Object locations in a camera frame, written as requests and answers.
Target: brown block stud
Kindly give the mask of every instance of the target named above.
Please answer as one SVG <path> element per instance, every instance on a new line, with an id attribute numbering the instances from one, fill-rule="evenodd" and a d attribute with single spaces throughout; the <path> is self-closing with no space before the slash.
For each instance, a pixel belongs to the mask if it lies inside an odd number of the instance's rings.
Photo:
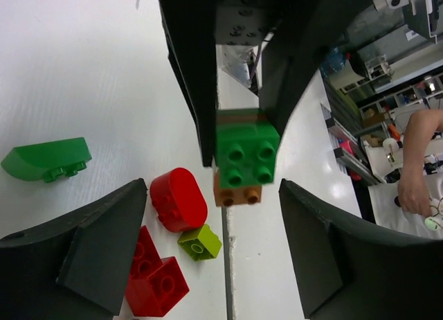
<path id="1" fill-rule="evenodd" d="M 236 204 L 258 204 L 262 201 L 262 186 L 220 188 L 219 174 L 214 175 L 214 199 L 217 207 Z"/>

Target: human hand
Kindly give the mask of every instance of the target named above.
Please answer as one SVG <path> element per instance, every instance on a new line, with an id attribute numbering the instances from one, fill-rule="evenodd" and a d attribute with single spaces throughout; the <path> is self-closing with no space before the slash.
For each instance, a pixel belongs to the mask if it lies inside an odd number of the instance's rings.
<path id="1" fill-rule="evenodd" d="M 429 190 L 422 171 L 412 174 L 402 173 L 398 191 L 401 209 L 424 217 L 432 216 Z"/>

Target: metal frame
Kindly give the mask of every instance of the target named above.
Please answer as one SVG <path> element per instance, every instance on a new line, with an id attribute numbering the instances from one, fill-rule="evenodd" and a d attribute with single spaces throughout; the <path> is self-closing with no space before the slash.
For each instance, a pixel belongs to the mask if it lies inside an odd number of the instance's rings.
<path id="1" fill-rule="evenodd" d="M 159 1 L 170 62 L 195 121 L 204 166 L 211 166 L 216 144 L 215 44 L 258 45 L 270 30 L 274 33 L 262 54 L 263 87 L 259 97 L 260 107 L 282 136 L 328 46 L 372 3 L 372 0 Z"/>

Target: human arm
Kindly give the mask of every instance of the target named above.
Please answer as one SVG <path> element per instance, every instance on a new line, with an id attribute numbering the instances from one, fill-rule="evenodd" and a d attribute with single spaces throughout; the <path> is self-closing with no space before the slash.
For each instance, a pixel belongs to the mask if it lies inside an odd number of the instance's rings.
<path id="1" fill-rule="evenodd" d="M 423 176 L 426 147 L 436 131 L 443 131 L 443 110 L 415 112 L 404 133 L 403 169 L 399 182 L 399 201 L 405 211 L 432 216 L 429 190 Z"/>

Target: rounded red block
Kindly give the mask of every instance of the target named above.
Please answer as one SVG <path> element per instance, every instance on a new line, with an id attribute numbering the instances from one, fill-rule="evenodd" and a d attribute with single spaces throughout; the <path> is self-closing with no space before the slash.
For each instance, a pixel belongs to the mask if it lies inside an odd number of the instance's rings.
<path id="1" fill-rule="evenodd" d="M 154 179 L 150 187 L 152 206 L 171 232 L 203 226 L 208 206 L 191 172 L 176 168 Z"/>

